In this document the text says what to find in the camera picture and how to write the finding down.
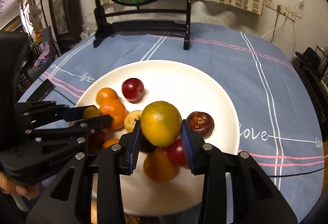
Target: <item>human hand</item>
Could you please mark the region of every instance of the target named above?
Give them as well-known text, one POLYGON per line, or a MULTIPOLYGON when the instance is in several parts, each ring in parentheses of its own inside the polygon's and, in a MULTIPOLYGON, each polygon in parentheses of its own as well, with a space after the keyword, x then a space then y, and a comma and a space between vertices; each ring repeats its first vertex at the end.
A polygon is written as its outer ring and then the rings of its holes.
POLYGON ((30 187, 21 186, 14 183, 6 174, 0 172, 0 190, 5 194, 19 195, 31 200, 39 195, 39 186, 39 183, 30 187))

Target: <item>black wooden frame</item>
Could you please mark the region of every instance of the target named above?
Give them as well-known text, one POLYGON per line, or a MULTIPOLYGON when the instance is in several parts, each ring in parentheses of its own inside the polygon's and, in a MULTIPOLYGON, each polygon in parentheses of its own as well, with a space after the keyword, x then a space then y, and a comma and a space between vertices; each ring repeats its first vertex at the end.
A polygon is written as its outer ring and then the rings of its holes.
POLYGON ((175 9, 140 9, 138 5, 136 10, 105 13, 104 7, 100 4, 100 0, 96 1, 95 18, 98 26, 98 30, 95 34, 94 47, 98 47, 99 44, 108 36, 115 35, 120 32, 172 32, 174 36, 183 37, 184 45, 183 49, 189 49, 190 41, 190 17, 191 17, 191 0, 186 0, 185 10, 175 9), (179 13, 186 14, 185 23, 177 23, 173 20, 131 20, 108 23, 106 17, 128 15, 128 14, 141 14, 141 13, 179 13))
POLYGON ((80 33, 82 32, 82 19, 79 0, 63 0, 63 6, 68 32, 59 34, 57 24, 55 22, 52 0, 49 0, 52 25, 61 53, 70 50, 71 45, 79 42, 81 40, 80 33))

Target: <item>screw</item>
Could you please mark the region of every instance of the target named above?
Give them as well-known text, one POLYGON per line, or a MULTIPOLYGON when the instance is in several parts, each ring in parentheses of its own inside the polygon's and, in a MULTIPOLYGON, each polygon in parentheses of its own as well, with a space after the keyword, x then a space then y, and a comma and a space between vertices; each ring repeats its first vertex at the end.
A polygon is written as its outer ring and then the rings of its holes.
POLYGON ((249 154, 247 153, 247 152, 245 152, 245 151, 243 151, 243 152, 240 152, 240 156, 242 157, 242 158, 249 158, 249 154))
POLYGON ((84 142, 85 142, 85 138, 84 138, 84 137, 79 137, 76 141, 77 141, 79 144, 81 144, 81 143, 84 143, 84 142))
POLYGON ((82 160, 82 159, 84 158, 84 153, 82 153, 82 152, 77 153, 77 154, 75 155, 75 158, 76 158, 77 160, 82 160))
POLYGON ((112 145, 112 150, 114 150, 114 151, 118 151, 118 150, 120 150, 121 149, 121 146, 119 145, 119 144, 114 144, 114 145, 112 145))
POLYGON ((211 144, 203 144, 203 148, 205 150, 211 150, 213 148, 213 146, 211 144))

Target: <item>white plate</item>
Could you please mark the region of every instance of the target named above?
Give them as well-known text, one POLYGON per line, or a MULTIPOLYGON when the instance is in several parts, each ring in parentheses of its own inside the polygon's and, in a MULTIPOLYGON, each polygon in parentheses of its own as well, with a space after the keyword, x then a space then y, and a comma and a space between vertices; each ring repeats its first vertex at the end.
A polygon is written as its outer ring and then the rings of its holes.
MULTIPOLYGON (((189 65, 166 60, 149 60, 119 67, 101 77, 81 96, 76 106, 97 105, 96 94, 103 87, 118 93, 128 111, 143 110, 148 104, 164 100, 180 111, 182 119, 193 111, 203 111, 214 119, 215 128, 205 141, 222 152, 237 154, 239 148, 238 117, 225 90, 206 73, 189 65), (121 91, 128 78, 138 78, 145 94, 137 104, 127 101, 121 91)), ((125 130, 117 132, 119 138, 125 130)), ((132 176, 121 175, 124 211, 139 216, 169 215, 189 209, 201 202, 202 175, 193 176, 181 168, 169 182, 154 183, 143 172, 146 154, 139 153, 132 176)))

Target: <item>blue tablecloth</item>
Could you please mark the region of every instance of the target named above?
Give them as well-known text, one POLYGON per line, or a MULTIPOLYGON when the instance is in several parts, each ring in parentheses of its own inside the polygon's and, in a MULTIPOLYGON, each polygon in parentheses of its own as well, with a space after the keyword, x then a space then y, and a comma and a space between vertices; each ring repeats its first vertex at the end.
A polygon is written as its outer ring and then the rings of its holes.
MULTIPOLYGON (((49 78, 56 90, 75 103, 99 77, 122 65, 148 59, 189 64, 226 90, 240 121, 239 149, 248 151, 268 175, 311 172, 324 166, 320 128, 309 95, 284 54, 267 41, 200 23, 191 26, 189 51, 183 50, 183 39, 170 36, 116 35, 98 48, 93 48, 93 41, 89 37, 80 42, 40 79, 49 78)), ((74 106, 65 97, 51 92, 46 100, 74 106)), ((63 125, 57 122, 50 127, 63 125)), ((320 196, 323 170, 272 181, 301 221, 320 196)))

